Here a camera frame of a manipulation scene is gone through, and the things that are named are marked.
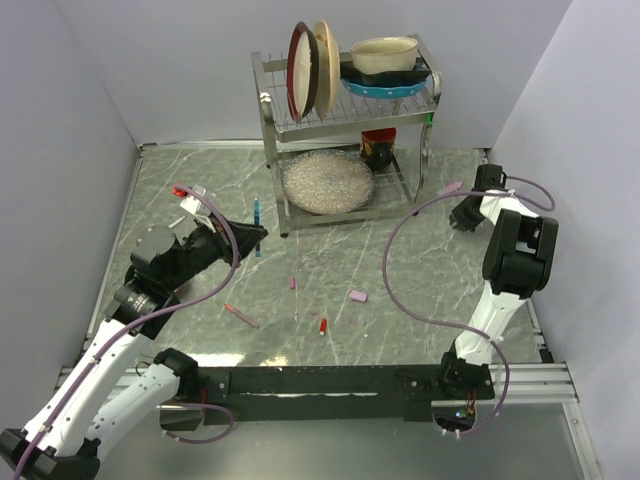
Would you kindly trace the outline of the purple highlighter pen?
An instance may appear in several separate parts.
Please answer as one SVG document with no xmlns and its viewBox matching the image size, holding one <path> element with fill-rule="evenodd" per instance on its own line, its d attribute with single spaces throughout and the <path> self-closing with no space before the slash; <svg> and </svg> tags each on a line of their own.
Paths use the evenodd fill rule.
<svg viewBox="0 0 640 480">
<path fill-rule="evenodd" d="M 453 182 L 442 189 L 440 189 L 436 195 L 437 196 L 445 196 L 459 191 L 463 187 L 464 183 L 462 181 Z"/>
</svg>

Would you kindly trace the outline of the blue pen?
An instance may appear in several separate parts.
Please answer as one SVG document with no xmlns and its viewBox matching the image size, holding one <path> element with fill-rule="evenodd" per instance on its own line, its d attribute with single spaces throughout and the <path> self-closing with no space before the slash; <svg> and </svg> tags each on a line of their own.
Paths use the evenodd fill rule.
<svg viewBox="0 0 640 480">
<path fill-rule="evenodd" d="M 259 227 L 261 226 L 261 217 L 260 217 L 260 202 L 259 199 L 256 197 L 254 198 L 254 226 Z M 261 241 L 259 241 L 256 244 L 255 247 L 255 256 L 257 258 L 261 257 Z"/>
</svg>

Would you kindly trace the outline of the purple highlighter cap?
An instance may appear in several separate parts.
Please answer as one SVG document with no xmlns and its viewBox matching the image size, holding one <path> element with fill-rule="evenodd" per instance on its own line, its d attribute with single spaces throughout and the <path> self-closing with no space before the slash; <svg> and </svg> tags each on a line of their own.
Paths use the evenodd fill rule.
<svg viewBox="0 0 640 480">
<path fill-rule="evenodd" d="M 351 290 L 348 294 L 350 300 L 358 303 L 366 303 L 368 300 L 368 295 L 365 292 Z"/>
</svg>

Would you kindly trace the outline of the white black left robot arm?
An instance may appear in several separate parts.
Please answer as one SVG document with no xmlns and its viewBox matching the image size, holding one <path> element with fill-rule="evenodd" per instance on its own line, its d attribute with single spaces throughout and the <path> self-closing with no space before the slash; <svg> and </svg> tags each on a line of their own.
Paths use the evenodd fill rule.
<svg viewBox="0 0 640 480">
<path fill-rule="evenodd" d="M 148 412 L 198 396 L 205 387 L 198 364 L 175 349 L 157 354 L 136 383 L 109 395 L 183 308 L 178 289 L 219 260 L 236 268 L 267 235 L 261 225 L 232 221 L 198 222 L 183 238 L 164 225 L 148 228 L 85 354 L 34 418 L 2 432 L 1 456 L 15 478 L 93 479 L 111 448 Z"/>
</svg>

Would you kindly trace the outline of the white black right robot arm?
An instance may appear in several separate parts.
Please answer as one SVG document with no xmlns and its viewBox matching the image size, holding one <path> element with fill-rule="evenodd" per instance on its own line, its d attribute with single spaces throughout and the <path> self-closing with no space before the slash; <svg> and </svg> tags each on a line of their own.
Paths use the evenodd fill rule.
<svg viewBox="0 0 640 480">
<path fill-rule="evenodd" d="M 502 167 L 478 167 L 471 194 L 450 214 L 451 225 L 463 232 L 475 231 L 485 220 L 493 231 L 482 264 L 482 295 L 437 375 L 439 390 L 449 398 L 471 399 L 491 384 L 494 346 L 517 310 L 551 276 L 559 222 L 526 207 L 506 181 Z"/>
</svg>

